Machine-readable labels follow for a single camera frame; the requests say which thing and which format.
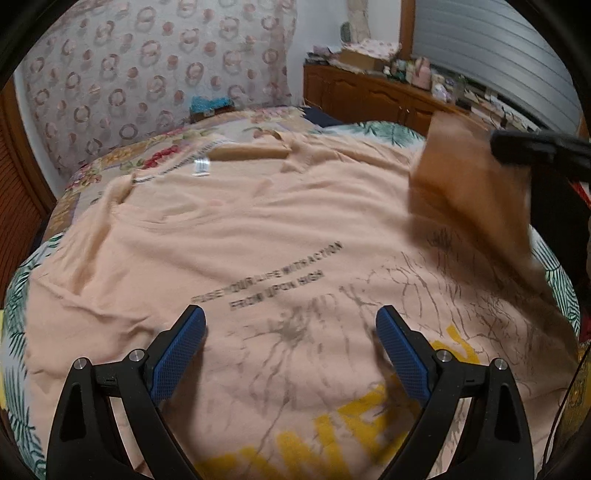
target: gray roller shutter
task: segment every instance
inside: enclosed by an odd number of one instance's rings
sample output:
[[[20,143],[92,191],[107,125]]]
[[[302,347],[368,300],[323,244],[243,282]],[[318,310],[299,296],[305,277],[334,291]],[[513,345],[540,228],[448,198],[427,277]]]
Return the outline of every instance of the gray roller shutter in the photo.
[[[551,129],[574,134],[580,103],[566,67],[504,0],[416,0],[413,56],[490,86]]]

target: floral bedspread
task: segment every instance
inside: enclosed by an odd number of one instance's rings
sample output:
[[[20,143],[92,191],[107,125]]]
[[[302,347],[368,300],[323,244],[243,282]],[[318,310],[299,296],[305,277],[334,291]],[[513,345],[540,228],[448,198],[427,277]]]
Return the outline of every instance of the floral bedspread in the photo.
[[[45,478],[46,460],[34,427],[29,422],[27,370],[23,358],[26,345],[25,308],[31,272],[58,248],[64,231],[100,198],[104,188],[113,178],[129,173],[135,168],[158,166],[169,155],[209,134],[224,135],[234,141],[249,141],[262,135],[265,130],[348,134],[407,148],[421,148],[424,144],[421,135],[389,122],[367,122],[318,129],[304,118],[301,110],[285,107],[232,112],[212,117],[178,131],[118,148],[80,169],[72,177],[64,195],[58,201],[46,230],[45,243],[15,273],[7,291],[4,325],[1,326],[0,383],[3,384],[4,392],[0,388],[0,417],[10,426],[24,462],[38,478]],[[552,251],[533,229],[531,248],[532,253],[546,269],[546,278],[553,288],[558,307],[573,325],[573,330],[578,333],[579,305],[573,286]],[[588,408],[591,404],[591,388],[586,387],[591,382],[585,381],[586,376],[591,375],[590,372],[591,365],[582,369],[583,378],[577,383],[569,398],[565,417],[570,421],[562,425],[565,436],[568,436],[570,429],[579,424],[581,406]]]

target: wall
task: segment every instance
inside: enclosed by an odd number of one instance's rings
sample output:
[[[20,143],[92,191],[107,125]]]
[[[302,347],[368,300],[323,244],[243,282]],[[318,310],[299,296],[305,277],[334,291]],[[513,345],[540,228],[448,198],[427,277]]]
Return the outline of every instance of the wall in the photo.
[[[294,105],[300,105],[303,98],[306,53],[314,45],[339,46],[340,26],[347,21],[346,0],[297,0],[297,5],[297,26],[287,53],[287,80]]]
[[[43,145],[43,140],[41,139],[41,136],[35,127],[33,113],[28,107],[25,96],[25,82],[22,75],[22,68],[23,64],[21,63],[14,71],[14,88],[17,93],[18,109],[21,113],[22,124],[25,127],[25,131],[27,132],[31,150],[35,155],[37,163],[39,164],[41,173],[43,173],[43,176],[45,177],[51,192],[58,199],[66,188],[66,181],[60,177],[60,173],[53,166],[53,163],[51,162],[49,155],[45,150],[45,146]]]
[[[401,0],[369,0],[368,17],[371,37],[398,42]]]

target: t-shirt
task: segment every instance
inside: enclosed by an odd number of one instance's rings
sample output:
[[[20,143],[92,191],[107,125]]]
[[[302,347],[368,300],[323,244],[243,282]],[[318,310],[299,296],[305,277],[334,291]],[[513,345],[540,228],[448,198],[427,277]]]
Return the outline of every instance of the t-shirt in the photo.
[[[576,367],[571,327],[477,227],[409,185],[406,150],[280,133],[218,145],[209,176],[186,158],[113,180],[31,275],[25,362],[45,450],[76,358],[121,360],[198,304],[203,355],[162,411],[200,473],[375,479],[420,410],[375,339],[376,312],[392,304],[436,349],[507,360],[540,460]]]

